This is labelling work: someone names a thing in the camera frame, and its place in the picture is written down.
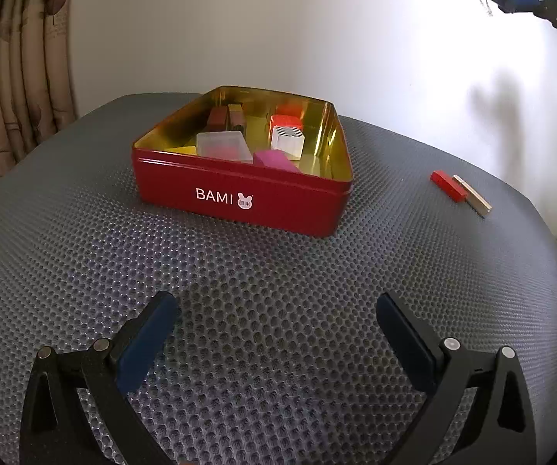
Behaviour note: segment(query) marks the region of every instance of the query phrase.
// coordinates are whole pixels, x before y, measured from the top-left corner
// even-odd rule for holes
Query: pink block
[[[297,171],[300,173],[300,170],[293,162],[287,159],[287,156],[282,150],[259,150],[252,156],[252,163],[257,166],[265,166],[285,171]]]

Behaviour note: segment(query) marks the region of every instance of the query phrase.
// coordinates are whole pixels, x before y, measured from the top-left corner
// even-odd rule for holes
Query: curtain
[[[76,119],[69,0],[0,0],[0,178]]]

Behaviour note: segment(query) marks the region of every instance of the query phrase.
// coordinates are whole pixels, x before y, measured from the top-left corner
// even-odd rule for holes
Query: screw
[[[444,340],[444,346],[447,350],[456,351],[461,346],[461,343],[454,337],[447,337]]]
[[[52,353],[52,348],[50,346],[42,346],[37,352],[37,356],[39,358],[48,358],[50,353]]]
[[[515,357],[515,350],[511,346],[503,346],[502,354],[507,358]]]
[[[108,339],[103,338],[103,337],[101,339],[98,339],[97,341],[95,341],[93,343],[93,349],[95,351],[107,350],[107,349],[109,349],[109,346],[110,346],[110,341]]]

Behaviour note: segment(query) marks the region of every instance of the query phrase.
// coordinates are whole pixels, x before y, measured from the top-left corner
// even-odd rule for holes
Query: red wooden block
[[[227,130],[227,120],[229,116],[228,107],[214,107],[209,112],[209,117],[207,119],[207,126],[205,129],[207,131],[226,131]]]
[[[298,117],[294,117],[292,115],[273,114],[273,116],[270,117],[270,134],[272,134],[275,127],[280,126],[296,127],[300,131],[304,129],[302,121]]]
[[[440,187],[455,203],[465,201],[468,192],[444,171],[437,170],[431,174],[431,181]]]

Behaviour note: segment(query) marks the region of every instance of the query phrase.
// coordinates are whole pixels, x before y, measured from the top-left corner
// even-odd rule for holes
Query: gray textured mat
[[[0,455],[18,461],[41,344],[83,348],[168,289],[183,322],[131,402],[171,457],[376,463],[424,400],[375,320],[391,289],[441,336],[517,349],[547,460],[557,447],[557,245],[530,202],[456,157],[344,118],[355,186],[333,237],[143,204],[130,144],[191,98],[120,98],[0,181]],[[429,181],[434,169],[475,186],[491,215],[450,201]]]

